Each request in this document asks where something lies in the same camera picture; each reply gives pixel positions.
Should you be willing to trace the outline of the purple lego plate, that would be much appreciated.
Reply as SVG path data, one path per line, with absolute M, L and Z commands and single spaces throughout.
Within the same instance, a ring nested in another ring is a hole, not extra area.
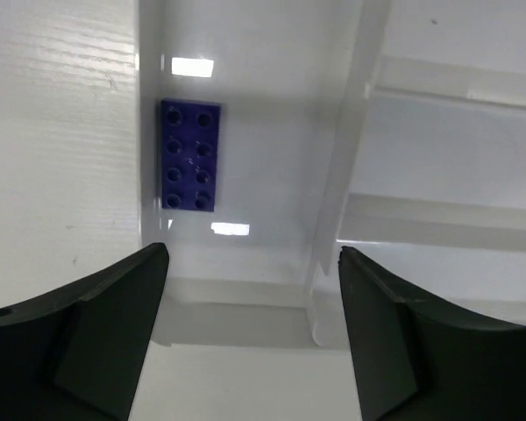
M 167 210 L 212 212 L 221 105 L 160 101 L 160 198 Z

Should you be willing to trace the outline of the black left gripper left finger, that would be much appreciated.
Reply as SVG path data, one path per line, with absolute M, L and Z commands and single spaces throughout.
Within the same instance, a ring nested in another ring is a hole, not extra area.
M 0 309 L 0 420 L 126 420 L 164 292 L 153 243 Z

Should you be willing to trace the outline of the white divided sorting tray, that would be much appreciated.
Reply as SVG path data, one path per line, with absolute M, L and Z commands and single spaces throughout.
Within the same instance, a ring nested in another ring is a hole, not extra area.
M 164 346 L 343 349 L 358 248 L 526 325 L 526 1 L 140 1 L 140 237 Z M 160 198 L 160 101 L 219 103 L 212 212 Z

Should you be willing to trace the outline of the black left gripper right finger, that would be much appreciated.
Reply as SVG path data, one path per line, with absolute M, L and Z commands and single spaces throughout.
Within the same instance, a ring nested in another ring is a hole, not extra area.
M 526 326 L 451 303 L 345 246 L 338 274 L 365 420 L 526 420 Z

